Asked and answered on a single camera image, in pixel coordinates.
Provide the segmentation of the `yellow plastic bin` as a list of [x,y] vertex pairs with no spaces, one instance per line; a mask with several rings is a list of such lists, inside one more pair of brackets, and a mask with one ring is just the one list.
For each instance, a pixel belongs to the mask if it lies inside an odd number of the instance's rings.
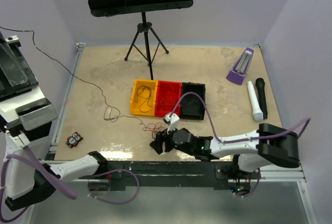
[[130,113],[154,117],[157,88],[157,80],[136,79],[130,100]]

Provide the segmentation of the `black plastic bin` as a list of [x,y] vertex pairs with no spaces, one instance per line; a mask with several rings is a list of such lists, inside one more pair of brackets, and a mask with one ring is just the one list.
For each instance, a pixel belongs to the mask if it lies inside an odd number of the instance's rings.
[[[205,102],[205,84],[183,82],[182,95],[187,92],[194,92],[198,94]],[[203,120],[205,115],[205,108],[202,102],[195,95],[189,94],[181,100],[180,118],[186,120]]]

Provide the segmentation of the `red plastic bin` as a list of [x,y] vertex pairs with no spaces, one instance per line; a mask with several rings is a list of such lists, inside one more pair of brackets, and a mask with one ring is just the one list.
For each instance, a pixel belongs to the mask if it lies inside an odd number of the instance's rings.
[[175,81],[158,81],[155,103],[155,117],[164,117],[172,112],[182,96],[182,83]]

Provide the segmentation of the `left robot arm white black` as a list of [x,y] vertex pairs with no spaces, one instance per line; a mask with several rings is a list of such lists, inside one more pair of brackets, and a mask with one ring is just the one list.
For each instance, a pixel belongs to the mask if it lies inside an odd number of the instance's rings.
[[50,134],[58,115],[19,48],[18,38],[1,37],[1,132],[6,136],[1,196],[11,211],[27,209],[55,191],[75,199],[67,182],[107,174],[107,160],[97,151],[60,164],[39,160],[37,141]]

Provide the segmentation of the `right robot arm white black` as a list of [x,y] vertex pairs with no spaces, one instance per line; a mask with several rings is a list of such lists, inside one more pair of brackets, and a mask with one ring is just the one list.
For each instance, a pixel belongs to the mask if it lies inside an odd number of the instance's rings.
[[203,162],[233,155],[237,162],[231,173],[238,179],[270,164],[289,169],[300,166],[298,135],[268,123],[246,134],[218,138],[195,136],[185,128],[165,129],[157,132],[150,146],[159,155],[176,149]]

